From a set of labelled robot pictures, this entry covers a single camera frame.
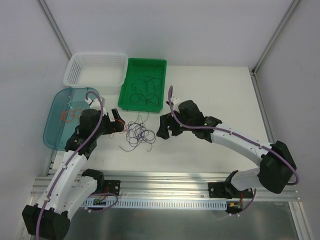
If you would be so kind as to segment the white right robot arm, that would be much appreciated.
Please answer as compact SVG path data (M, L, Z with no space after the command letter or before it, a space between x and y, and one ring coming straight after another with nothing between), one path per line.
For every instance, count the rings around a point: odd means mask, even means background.
M192 100L180 101L171 97L167 104L170 113L160 116L157 137L167 140L183 132L192 132L198 139L224 146L252 161L256 167L234 170L213 188L214 193L226 199L238 196L247 189L263 187L280 194L283 189L299 182L297 166L287 145L281 141L263 143L235 132L220 119L204 116Z

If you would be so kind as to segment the green plastic tray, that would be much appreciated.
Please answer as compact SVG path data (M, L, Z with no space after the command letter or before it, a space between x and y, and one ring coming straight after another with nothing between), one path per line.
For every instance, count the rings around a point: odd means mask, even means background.
M166 70L164 59L129 58L118 106L124 111L161 112Z

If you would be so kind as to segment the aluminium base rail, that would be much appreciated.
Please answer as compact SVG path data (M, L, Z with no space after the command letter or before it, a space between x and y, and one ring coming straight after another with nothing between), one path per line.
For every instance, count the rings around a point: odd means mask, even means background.
M55 169L47 176L35 178L31 196L39 198L53 179ZM120 180L120 197L128 199L208 200L209 182L222 182L228 173L174 173L104 170L106 180ZM257 187L256 201L301 202L296 186L286 186L281 194Z

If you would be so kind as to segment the teal transparent plastic bin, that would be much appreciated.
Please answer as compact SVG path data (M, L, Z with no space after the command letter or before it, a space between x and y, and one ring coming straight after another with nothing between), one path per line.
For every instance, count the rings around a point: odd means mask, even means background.
M89 109L85 100L96 99L98 91L91 87L65 88L59 91L52 102L43 132L44 144L52 150L64 151L67 140L79 125L82 112Z

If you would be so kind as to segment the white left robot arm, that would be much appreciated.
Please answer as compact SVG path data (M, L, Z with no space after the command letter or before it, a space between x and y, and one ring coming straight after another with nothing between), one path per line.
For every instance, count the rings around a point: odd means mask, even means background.
M22 218L27 232L37 239L63 240L70 228L71 220L91 195L105 193L105 177L99 170L86 169L77 184L75 179L97 147L103 135L122 132L125 122L116 108L114 120L102 110L85 109L79 124L66 141L61 164L51 182L34 205L26 205Z

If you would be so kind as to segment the white perforated plastic basket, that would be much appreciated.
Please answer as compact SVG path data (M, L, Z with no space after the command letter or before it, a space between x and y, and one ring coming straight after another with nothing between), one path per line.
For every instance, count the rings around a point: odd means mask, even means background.
M77 52L72 55L63 84L72 88L119 87L126 77L128 56L119 52Z

